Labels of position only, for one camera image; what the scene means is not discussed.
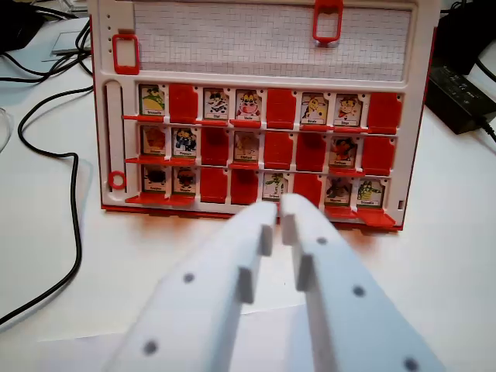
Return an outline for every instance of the electronic device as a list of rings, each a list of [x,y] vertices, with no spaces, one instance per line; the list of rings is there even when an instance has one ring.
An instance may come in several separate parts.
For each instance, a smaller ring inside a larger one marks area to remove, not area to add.
[[[439,0],[88,8],[104,209],[402,228]]]
[[[479,129],[496,117],[496,103],[447,64],[432,66],[425,104],[455,134]]]

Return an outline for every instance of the black cable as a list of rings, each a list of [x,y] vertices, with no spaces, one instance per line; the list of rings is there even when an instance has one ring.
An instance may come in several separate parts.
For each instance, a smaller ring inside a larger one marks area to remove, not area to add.
[[[17,128],[17,134],[19,135],[19,138],[21,139],[21,142],[28,147],[30,150],[34,151],[35,153],[38,153],[40,155],[44,155],[45,157],[52,157],[55,159],[61,159],[65,157],[73,157],[74,162],[72,163],[72,172],[71,172],[71,215],[72,215],[72,226],[74,228],[74,238],[76,241],[76,258],[74,260],[74,265],[72,266],[71,270],[60,280],[58,283],[56,283],[54,286],[49,288],[48,290],[44,291],[42,294],[40,294],[38,297],[34,298],[33,300],[27,302],[23,306],[17,308],[16,310],[10,312],[9,314],[3,316],[0,318],[0,325],[4,324],[8,320],[16,317],[17,315],[23,313],[29,308],[32,308],[34,305],[40,303],[42,300],[45,298],[48,298],[51,294],[55,293],[58,291],[60,288],[62,288],[65,284],[68,284],[71,282],[72,279],[76,276],[77,272],[79,271],[79,268],[81,267],[81,260],[82,260],[82,245],[81,245],[81,233],[79,230],[79,220],[78,220],[78,207],[76,205],[76,180],[77,180],[77,175],[78,175],[78,164],[79,164],[79,156],[76,153],[51,153],[50,151],[45,151],[41,150],[35,146],[33,146],[31,143],[27,141],[26,138],[24,138],[24,125],[27,123],[28,119],[43,105],[45,105],[47,102],[53,101],[54,99],[64,97],[66,95],[75,95],[77,93],[85,93],[88,91],[92,91],[93,87],[87,87],[87,88],[82,88],[82,89],[75,89],[73,91],[65,91],[62,93],[58,93],[56,95],[52,95],[51,97],[45,98],[42,100],[40,103],[38,103],[36,106],[34,106],[31,111],[29,111],[21,120],[19,127]]]
[[[64,17],[61,17],[60,15],[56,15],[56,14],[52,14],[52,13],[45,13],[45,12],[36,12],[42,16],[44,16],[45,18],[53,18],[53,19],[56,19],[57,21],[64,21],[64,20],[67,20],[67,18],[64,18]]]
[[[64,61],[72,58],[74,55],[77,55],[75,60],[72,60],[71,62],[69,62],[63,66],[60,66],[59,68],[54,69],[54,67],[57,67],[61,62],[64,62]],[[89,53],[84,53],[84,54],[78,54],[76,52],[69,53],[69,54],[66,54],[63,57],[61,57],[57,62],[55,62],[55,64],[50,69],[50,71],[48,71],[46,73],[46,75],[44,75],[42,77],[38,77],[38,78],[37,77],[36,78],[0,77],[0,81],[12,81],[15,83],[41,83],[51,76],[54,76],[56,74],[60,74],[61,72],[65,72],[65,71],[69,70],[71,67],[75,66],[76,64],[79,64],[80,60],[83,60],[83,59],[88,58],[88,57],[90,57]]]
[[[484,72],[492,81],[496,83],[496,75],[494,75],[481,61],[480,58],[477,58],[475,64]]]
[[[31,5],[31,8],[38,11],[38,12],[51,13],[51,14],[54,14],[56,16],[65,17],[66,19],[76,19],[77,18],[77,16],[75,16],[74,14],[61,12],[60,10],[45,8],[43,6]]]

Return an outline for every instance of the white desk surface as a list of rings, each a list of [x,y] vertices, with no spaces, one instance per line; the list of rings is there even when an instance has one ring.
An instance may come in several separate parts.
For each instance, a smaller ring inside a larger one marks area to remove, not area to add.
[[[61,27],[42,29],[25,50],[12,55],[27,67],[48,70],[49,64],[36,62],[40,46],[50,45]],[[496,70],[496,48],[483,61]],[[15,73],[0,60],[0,75]],[[496,95],[496,84],[476,67],[470,78]],[[41,99],[90,84],[79,67],[35,86],[1,83],[0,106],[17,126]],[[36,117],[26,130],[32,143],[75,151],[81,158],[77,200],[83,263],[58,297],[13,327],[0,328],[0,349],[125,332],[159,278],[224,223],[102,211],[92,95],[59,99]],[[343,235],[448,370],[494,370],[496,144],[485,133],[455,136],[428,109],[418,144],[404,231],[343,230]],[[0,153],[0,315],[45,291],[74,262],[71,165],[71,160],[30,152],[16,133]],[[263,258],[256,303],[244,312],[304,302],[294,290],[291,251],[279,236],[277,241],[273,256]]]

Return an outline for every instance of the character card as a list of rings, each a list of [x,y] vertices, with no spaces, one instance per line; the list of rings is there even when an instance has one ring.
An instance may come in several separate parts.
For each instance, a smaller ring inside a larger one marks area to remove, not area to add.
[[[329,166],[349,167],[355,166],[357,158],[357,143],[352,137],[333,137],[331,142],[331,153],[329,155]]]
[[[279,201],[288,192],[288,180],[283,173],[265,173],[263,176],[263,200]]]
[[[322,94],[303,93],[301,124],[326,124],[329,102]]]
[[[236,91],[236,119],[260,121],[262,98],[257,91]]]
[[[191,167],[175,167],[172,170],[174,182],[172,192],[175,194],[195,195],[196,173]]]
[[[206,88],[204,91],[204,117],[206,119],[227,119],[229,97],[223,89]]]
[[[172,128],[172,155],[196,157],[196,135],[191,128]]]
[[[234,132],[234,161],[258,161],[260,141],[254,132]]]
[[[361,180],[356,199],[357,207],[381,208],[386,187],[377,180]]]
[[[165,167],[143,165],[143,191],[165,192]]]
[[[325,184],[325,205],[345,206],[350,205],[352,184],[347,178],[327,177]]]
[[[335,126],[359,126],[362,101],[358,95],[337,95],[334,109]]]
[[[142,115],[165,115],[164,92],[158,85],[139,85],[139,111]]]
[[[141,152],[165,155],[165,130],[158,126],[141,126]]]

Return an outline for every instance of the white plastic frame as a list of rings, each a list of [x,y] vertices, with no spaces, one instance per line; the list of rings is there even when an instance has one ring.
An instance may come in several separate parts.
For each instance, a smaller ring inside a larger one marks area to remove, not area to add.
[[[312,0],[266,0],[267,3],[273,4],[306,4],[311,5]],[[394,166],[390,174],[387,197],[384,200],[384,209],[386,213],[396,221],[395,226],[403,225],[405,216],[405,206],[408,197],[408,188],[412,174],[413,160],[415,158],[416,141],[418,137],[419,122],[422,114],[423,96],[425,91],[425,80],[429,67],[429,55],[431,51],[432,38],[434,29],[439,20],[440,0],[397,0],[397,1],[353,1],[345,0],[345,6],[348,7],[368,7],[368,8],[385,8],[385,9],[411,9],[412,19],[408,35],[408,48],[405,57],[405,72],[402,81],[354,81],[342,79],[311,79],[299,77],[261,77],[261,76],[242,76],[242,75],[220,75],[220,74],[198,74],[198,73],[179,73],[165,71],[140,71],[139,75],[119,75],[114,72],[113,67],[113,50],[112,37],[118,33],[133,33],[134,15],[133,3],[117,0],[90,0],[89,9],[91,13],[91,31],[93,38],[93,54],[95,64],[95,97],[97,105],[97,127],[98,127],[98,148],[100,156],[100,180],[102,190],[102,204],[114,207],[136,207],[140,205],[130,205],[126,203],[127,198],[136,196],[139,192],[137,187],[133,187],[139,172],[137,164],[125,164],[124,159],[135,157],[136,143],[132,138],[136,138],[134,132],[136,121],[121,120],[119,106],[123,115],[137,115],[139,113],[137,85],[138,84],[159,84],[166,85],[166,116],[164,123],[170,124],[168,113],[168,85],[171,83],[193,84],[198,86],[198,119],[202,118],[203,112],[203,87],[205,88],[224,88],[225,91],[230,89],[229,100],[229,117],[233,115],[233,105],[236,100],[236,89],[252,88],[264,90],[260,93],[263,98],[262,108],[262,130],[266,128],[265,108],[267,105],[266,92],[268,88],[288,88],[297,92],[297,104],[295,115],[294,130],[299,128],[299,110],[301,108],[301,94],[304,92],[321,92],[331,93],[357,93],[370,94],[373,92],[394,92],[401,96],[402,114],[401,123],[394,138],[399,145],[396,147],[394,156]],[[107,99],[112,106],[106,107]],[[333,115],[333,102],[331,97],[329,101],[329,115]],[[366,105],[363,105],[362,119],[360,126],[364,126],[367,117]],[[122,144],[122,135],[126,138]],[[298,134],[295,133],[294,152],[296,148]],[[201,139],[197,140],[197,153],[201,154]],[[232,156],[232,140],[229,142],[229,155]],[[263,153],[259,155],[260,161],[263,162]],[[326,159],[322,175],[328,169]],[[123,190],[111,190],[108,185],[108,175],[111,171],[122,171],[126,174],[127,187]],[[291,165],[289,173],[295,171],[295,165]],[[200,177],[197,177],[197,190],[199,190]],[[170,207],[167,205],[143,205],[147,208],[189,210],[196,212],[215,212],[215,213],[236,213],[243,206],[229,204],[229,187],[228,198],[225,205],[215,205],[212,203],[201,203],[198,197],[195,203],[187,208]],[[261,198],[261,182],[259,182],[258,199]],[[319,205],[320,209],[324,208],[323,199]],[[343,222],[352,222],[361,224],[361,220],[346,220]]]

